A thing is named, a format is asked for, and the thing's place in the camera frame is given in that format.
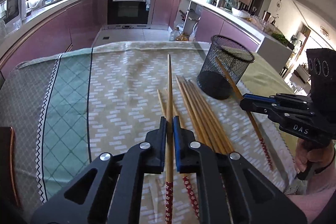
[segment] kitchen cabinet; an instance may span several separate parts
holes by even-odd
[[[203,9],[197,26],[195,40],[211,43],[211,37],[221,32],[223,23],[224,19],[221,16]]]
[[[170,13],[170,20],[169,20],[169,27],[173,30],[174,29],[174,22],[176,19],[176,15],[177,15],[177,11],[179,9],[179,5],[180,5],[180,0],[174,0],[173,2],[173,7],[171,9],[171,13]]]
[[[152,25],[159,25],[160,28],[167,30],[171,24],[170,19],[173,14],[173,7],[176,7],[175,0],[155,0]]]
[[[97,11],[98,0],[82,0],[67,9],[67,27],[70,30],[72,50],[91,47],[100,24]]]
[[[80,0],[41,26],[13,53],[2,67],[6,79],[19,63],[35,58],[91,47],[100,28],[106,24],[107,0]]]
[[[34,32],[8,59],[1,72],[6,79],[19,63],[65,52],[71,45],[66,11]]]
[[[252,52],[255,52],[258,48],[258,44],[254,40],[227,21],[223,23],[219,34],[242,44]]]

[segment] black mesh pencil holder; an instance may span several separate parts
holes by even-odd
[[[197,84],[207,95],[217,100],[224,100],[231,94],[231,86],[215,57],[221,61],[237,84],[254,56],[243,45],[221,35],[211,37],[211,46],[202,69],[197,76]]]

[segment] floor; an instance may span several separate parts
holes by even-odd
[[[170,32],[152,29],[101,30],[95,39],[94,47],[120,41],[168,41]]]

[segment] bottle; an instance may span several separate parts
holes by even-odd
[[[169,37],[169,41],[175,41],[176,37],[178,37],[180,35],[180,31],[178,27],[175,27],[173,31],[170,32],[170,37]]]
[[[176,41],[188,41],[188,35],[185,32],[183,32],[181,35],[176,37],[175,40]]]

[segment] plastic bottle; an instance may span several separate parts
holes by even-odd
[[[169,41],[175,41],[176,37],[178,37],[180,35],[180,31],[178,27],[175,27],[173,31],[170,32],[170,37],[169,37]]]

